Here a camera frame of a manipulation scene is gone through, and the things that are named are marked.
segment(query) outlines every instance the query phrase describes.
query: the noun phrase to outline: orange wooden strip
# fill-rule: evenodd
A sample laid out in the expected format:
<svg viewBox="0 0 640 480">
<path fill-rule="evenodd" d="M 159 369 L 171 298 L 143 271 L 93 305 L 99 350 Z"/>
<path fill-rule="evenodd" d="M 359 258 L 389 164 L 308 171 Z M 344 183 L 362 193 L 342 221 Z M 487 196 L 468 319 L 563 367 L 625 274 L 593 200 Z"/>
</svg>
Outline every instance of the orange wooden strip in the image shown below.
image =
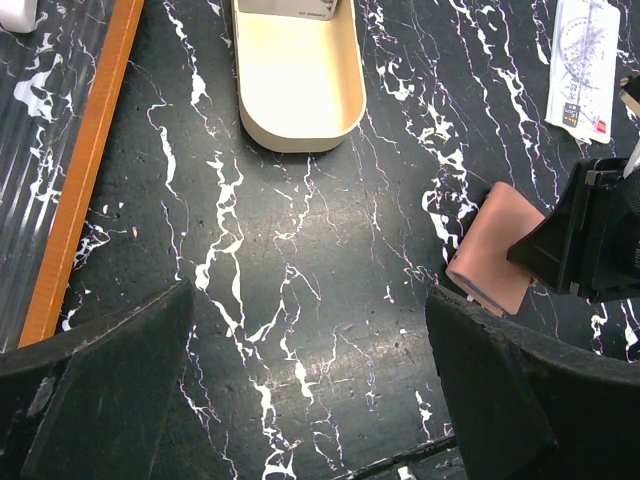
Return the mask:
<svg viewBox="0 0 640 480">
<path fill-rule="evenodd" d="M 144 0 L 116 0 L 20 347 L 55 333 Z"/>
</svg>

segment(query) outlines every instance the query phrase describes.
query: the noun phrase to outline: box in tray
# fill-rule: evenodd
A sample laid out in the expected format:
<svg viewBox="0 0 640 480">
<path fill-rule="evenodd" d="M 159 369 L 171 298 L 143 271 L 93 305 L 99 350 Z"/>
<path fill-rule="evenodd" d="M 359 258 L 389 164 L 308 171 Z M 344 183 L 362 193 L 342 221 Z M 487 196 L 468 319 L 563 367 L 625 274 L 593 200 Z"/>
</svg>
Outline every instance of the box in tray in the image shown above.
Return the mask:
<svg viewBox="0 0 640 480">
<path fill-rule="evenodd" d="M 330 20 L 337 3 L 338 0 L 238 0 L 238 9 L 245 13 Z"/>
</svg>

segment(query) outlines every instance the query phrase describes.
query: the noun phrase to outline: black marble floor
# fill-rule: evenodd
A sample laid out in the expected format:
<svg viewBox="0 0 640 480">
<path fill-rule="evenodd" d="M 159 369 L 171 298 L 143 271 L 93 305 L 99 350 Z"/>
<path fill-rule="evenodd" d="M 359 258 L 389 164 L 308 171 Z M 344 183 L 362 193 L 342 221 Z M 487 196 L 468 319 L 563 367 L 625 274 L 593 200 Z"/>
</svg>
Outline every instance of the black marble floor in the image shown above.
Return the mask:
<svg viewBox="0 0 640 480">
<path fill-rule="evenodd" d="M 640 6 L 615 3 L 621 77 L 639 68 Z M 229 2 L 146 1 L 61 328 L 195 283 L 155 478 L 335 478 L 451 433 L 423 307 L 484 194 L 506 181 L 548 213 L 576 159 L 638 138 L 618 100 L 609 145 L 542 121 L 553 1 L 356 9 L 360 127 L 278 155 L 238 119 Z M 636 360 L 637 305 L 537 287 L 514 320 Z M 414 474 L 460 478 L 449 457 Z"/>
</svg>

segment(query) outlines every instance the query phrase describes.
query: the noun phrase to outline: paper sheet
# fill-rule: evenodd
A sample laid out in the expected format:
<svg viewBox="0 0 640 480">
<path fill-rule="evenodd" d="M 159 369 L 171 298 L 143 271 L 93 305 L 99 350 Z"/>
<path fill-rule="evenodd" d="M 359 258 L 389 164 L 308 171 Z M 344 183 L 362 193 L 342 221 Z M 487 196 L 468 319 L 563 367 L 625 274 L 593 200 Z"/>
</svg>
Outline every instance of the paper sheet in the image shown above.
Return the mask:
<svg viewBox="0 0 640 480">
<path fill-rule="evenodd" d="M 611 140 L 620 11 L 606 0 L 559 0 L 545 120 L 580 141 Z"/>
</svg>

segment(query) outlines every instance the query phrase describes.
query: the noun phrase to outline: dark vinyl surface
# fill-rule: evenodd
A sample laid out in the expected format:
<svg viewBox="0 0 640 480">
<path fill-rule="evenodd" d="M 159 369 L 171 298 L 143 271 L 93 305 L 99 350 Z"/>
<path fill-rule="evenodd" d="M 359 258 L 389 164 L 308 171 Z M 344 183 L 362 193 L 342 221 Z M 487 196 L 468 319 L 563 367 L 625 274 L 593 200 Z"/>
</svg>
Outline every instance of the dark vinyl surface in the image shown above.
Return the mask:
<svg viewBox="0 0 640 480">
<path fill-rule="evenodd" d="M 0 28 L 0 352 L 18 346 L 114 0 L 41 0 Z"/>
<path fill-rule="evenodd" d="M 621 77 L 640 6 L 616 4 Z M 423 308 L 477 205 L 502 180 L 548 213 L 638 138 L 618 100 L 609 145 L 544 123 L 555 5 L 357 0 L 360 127 L 278 155 L 239 122 L 229 2 L 146 1 L 61 326 L 195 283 L 154 478 L 334 478 L 450 433 Z M 634 360 L 637 305 L 536 287 L 515 320 Z"/>
</svg>

